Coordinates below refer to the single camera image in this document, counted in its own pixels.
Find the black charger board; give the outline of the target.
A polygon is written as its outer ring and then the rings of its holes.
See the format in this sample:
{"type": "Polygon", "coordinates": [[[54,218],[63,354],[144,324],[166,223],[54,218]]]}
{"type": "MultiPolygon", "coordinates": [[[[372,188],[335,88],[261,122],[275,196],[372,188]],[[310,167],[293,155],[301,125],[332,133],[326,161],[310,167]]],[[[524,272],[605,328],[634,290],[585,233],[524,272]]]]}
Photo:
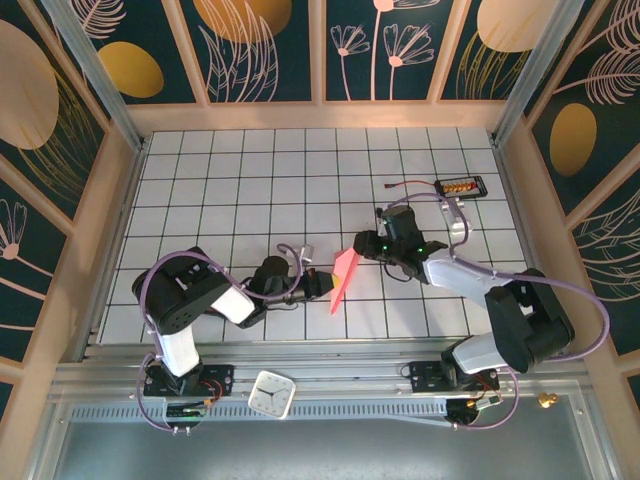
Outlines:
{"type": "Polygon", "coordinates": [[[434,182],[436,192],[446,198],[483,198],[488,194],[481,176],[465,176],[438,179],[434,182]]]}

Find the white plastic bracket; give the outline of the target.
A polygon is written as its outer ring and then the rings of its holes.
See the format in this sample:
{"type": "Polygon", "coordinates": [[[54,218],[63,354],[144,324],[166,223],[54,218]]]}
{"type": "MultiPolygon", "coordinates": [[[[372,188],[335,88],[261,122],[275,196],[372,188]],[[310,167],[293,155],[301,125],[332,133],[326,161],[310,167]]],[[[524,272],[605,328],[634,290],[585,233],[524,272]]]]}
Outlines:
{"type": "Polygon", "coordinates": [[[454,199],[457,209],[452,209],[449,202],[440,203],[440,211],[449,232],[454,236],[463,236],[465,231],[471,233],[473,224],[467,212],[464,202],[460,198],[454,199]]]}

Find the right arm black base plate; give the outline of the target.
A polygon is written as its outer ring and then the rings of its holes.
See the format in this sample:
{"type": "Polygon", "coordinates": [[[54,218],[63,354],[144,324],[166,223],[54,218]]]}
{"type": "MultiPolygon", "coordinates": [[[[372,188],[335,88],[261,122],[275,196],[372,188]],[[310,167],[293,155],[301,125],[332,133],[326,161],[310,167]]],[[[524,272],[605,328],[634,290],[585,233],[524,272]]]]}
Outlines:
{"type": "Polygon", "coordinates": [[[468,374],[443,361],[410,362],[409,379],[414,393],[481,392],[500,389],[495,369],[468,374]]]}

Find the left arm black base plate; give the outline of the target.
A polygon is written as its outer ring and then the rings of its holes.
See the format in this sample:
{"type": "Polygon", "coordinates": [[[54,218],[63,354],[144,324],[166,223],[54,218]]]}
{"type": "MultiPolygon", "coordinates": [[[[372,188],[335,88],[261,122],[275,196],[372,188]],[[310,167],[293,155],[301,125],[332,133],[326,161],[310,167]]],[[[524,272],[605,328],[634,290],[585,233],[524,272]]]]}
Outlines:
{"type": "Polygon", "coordinates": [[[147,397],[230,396],[234,381],[232,365],[199,364],[176,377],[160,364],[148,366],[145,374],[143,394],[147,397]]]}

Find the aluminium table rail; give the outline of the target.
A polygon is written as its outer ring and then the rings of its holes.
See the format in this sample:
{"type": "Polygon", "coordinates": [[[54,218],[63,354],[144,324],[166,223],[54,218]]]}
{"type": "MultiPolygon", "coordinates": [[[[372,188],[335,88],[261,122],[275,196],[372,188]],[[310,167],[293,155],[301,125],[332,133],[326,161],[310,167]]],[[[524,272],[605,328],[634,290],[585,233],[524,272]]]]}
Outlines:
{"type": "MultiPolygon", "coordinates": [[[[302,399],[402,398],[411,394],[404,365],[437,360],[447,339],[220,342],[199,346],[206,364],[234,366],[232,396],[249,394],[262,370],[291,378],[302,399]]],[[[78,362],[58,365],[53,402],[130,400],[147,345],[90,345],[78,362]]]]}

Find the pink paper sheet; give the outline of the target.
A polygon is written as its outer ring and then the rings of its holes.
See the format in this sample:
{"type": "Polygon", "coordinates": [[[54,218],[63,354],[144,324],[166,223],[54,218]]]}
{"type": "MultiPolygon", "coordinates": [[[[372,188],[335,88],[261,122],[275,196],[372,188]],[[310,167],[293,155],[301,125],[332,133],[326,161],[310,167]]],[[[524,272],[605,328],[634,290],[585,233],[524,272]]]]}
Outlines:
{"type": "Polygon", "coordinates": [[[337,312],[338,307],[341,305],[360,259],[361,256],[353,247],[342,250],[335,255],[332,274],[336,274],[342,279],[342,285],[340,289],[333,288],[330,292],[331,316],[337,312]]]}

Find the grey metal shelf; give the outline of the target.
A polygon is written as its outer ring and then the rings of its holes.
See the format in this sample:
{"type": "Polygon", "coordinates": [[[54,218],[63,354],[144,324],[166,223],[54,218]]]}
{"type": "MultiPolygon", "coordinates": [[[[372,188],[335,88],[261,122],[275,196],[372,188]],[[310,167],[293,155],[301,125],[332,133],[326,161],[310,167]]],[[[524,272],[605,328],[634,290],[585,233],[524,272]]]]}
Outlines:
{"type": "Polygon", "coordinates": [[[224,417],[158,431],[129,402],[51,408],[28,480],[622,480],[600,419],[577,394],[524,396],[483,431],[391,419],[224,417]]]}

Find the small controller board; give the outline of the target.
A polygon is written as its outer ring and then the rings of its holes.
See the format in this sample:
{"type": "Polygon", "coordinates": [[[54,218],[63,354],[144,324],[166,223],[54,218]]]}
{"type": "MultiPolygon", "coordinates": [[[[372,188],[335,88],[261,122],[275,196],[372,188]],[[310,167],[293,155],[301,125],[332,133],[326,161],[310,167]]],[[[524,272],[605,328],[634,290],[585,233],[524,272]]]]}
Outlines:
{"type": "Polygon", "coordinates": [[[481,410],[502,403],[498,396],[483,397],[481,399],[453,398],[446,400],[446,409],[449,416],[477,415],[481,410]]]}
{"type": "Polygon", "coordinates": [[[166,407],[165,417],[167,419],[177,418],[201,418],[209,411],[209,406],[204,402],[195,403],[170,403],[166,407]]]}

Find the white square clock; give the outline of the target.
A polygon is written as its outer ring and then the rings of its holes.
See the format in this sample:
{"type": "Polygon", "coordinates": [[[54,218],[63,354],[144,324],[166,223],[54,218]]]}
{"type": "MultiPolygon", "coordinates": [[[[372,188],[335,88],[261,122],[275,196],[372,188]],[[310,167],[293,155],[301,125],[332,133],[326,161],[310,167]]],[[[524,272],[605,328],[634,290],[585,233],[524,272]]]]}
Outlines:
{"type": "Polygon", "coordinates": [[[284,420],[296,392],[293,380],[271,371],[260,371],[251,390],[248,407],[259,414],[284,420]]]}

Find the aluminium frame post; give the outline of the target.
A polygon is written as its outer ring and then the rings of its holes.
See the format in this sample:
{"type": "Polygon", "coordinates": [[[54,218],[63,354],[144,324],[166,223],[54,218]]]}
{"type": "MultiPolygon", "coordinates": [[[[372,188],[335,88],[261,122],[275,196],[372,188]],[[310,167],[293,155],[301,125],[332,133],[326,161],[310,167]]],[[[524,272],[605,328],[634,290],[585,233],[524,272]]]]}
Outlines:
{"type": "Polygon", "coordinates": [[[491,144],[495,149],[502,147],[509,139],[525,107],[551,69],[567,36],[585,9],[586,1],[557,0],[491,133],[491,144]]]}
{"type": "Polygon", "coordinates": [[[84,69],[89,82],[126,142],[134,151],[142,151],[144,136],[135,126],[122,96],[109,78],[94,45],[84,33],[67,0],[41,0],[41,3],[58,27],[74,58],[84,69]]]}

